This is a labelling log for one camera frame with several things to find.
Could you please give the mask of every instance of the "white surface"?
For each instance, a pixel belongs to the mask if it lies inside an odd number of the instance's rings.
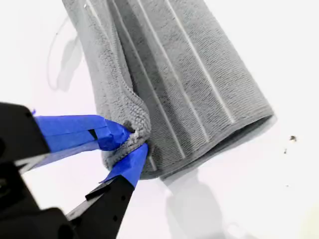
[[[171,184],[140,181],[118,238],[319,238],[317,1],[207,4],[278,121]],[[1,6],[0,101],[27,105],[37,115],[94,114],[89,74],[69,21],[51,52],[51,84],[56,85],[66,45],[75,59],[65,65],[77,69],[73,77],[60,75],[60,90],[47,83],[50,44],[66,18],[62,3],[16,0]],[[290,135],[298,141],[289,142]],[[96,151],[33,170],[25,179],[41,207],[59,206],[67,213],[106,175]]]

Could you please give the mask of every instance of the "blue painter's tape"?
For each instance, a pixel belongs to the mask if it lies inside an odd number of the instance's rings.
[[[131,134],[124,126],[100,116],[40,116],[35,117],[35,120],[51,149],[51,154],[35,167],[83,151],[98,148],[114,150]],[[148,145],[145,143],[116,163],[103,182],[122,175],[136,187],[147,154]]]
[[[146,157],[148,154],[148,145],[144,143],[141,147],[131,152],[121,161],[117,162],[106,179],[102,182],[122,175],[125,177],[134,187],[136,187],[138,180],[140,179],[142,169],[144,167]]]
[[[46,164],[97,148],[112,151],[131,134],[124,126],[101,116],[39,116],[35,120],[54,153],[48,157],[52,161],[45,159]]]
[[[75,133],[107,125],[106,119],[101,116],[36,116],[44,136]]]

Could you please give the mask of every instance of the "microfiber towel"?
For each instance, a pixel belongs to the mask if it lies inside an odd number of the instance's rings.
[[[147,139],[142,179],[199,164],[273,115],[203,0],[63,0],[97,112],[134,130],[111,168]]]

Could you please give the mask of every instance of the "black plastic part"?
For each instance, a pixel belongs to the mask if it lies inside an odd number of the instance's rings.
[[[71,222],[80,239],[114,239],[129,204],[134,187],[122,176],[106,185],[108,190],[80,216]],[[85,207],[86,202],[72,213]]]
[[[0,162],[49,153],[32,113],[24,106],[0,103]]]
[[[0,164],[0,219],[39,211],[18,168],[13,163]]]
[[[98,139],[98,137],[97,137],[97,135],[96,135],[96,133],[95,133],[95,130],[94,130],[94,129],[89,129],[89,133],[93,136],[93,138],[94,138],[95,140],[97,140],[97,139]]]
[[[89,201],[90,199],[93,199],[95,197],[100,196],[103,193],[107,193],[111,190],[110,184],[115,180],[115,178],[107,181],[106,183],[100,184],[96,189],[85,195],[85,199]]]
[[[57,208],[0,220],[1,239],[78,239]]]

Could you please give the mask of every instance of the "folded towel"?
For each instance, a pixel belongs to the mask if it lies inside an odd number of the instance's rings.
[[[112,167],[149,139],[142,178],[209,159],[273,115],[203,0],[63,0],[98,114],[135,132]]]

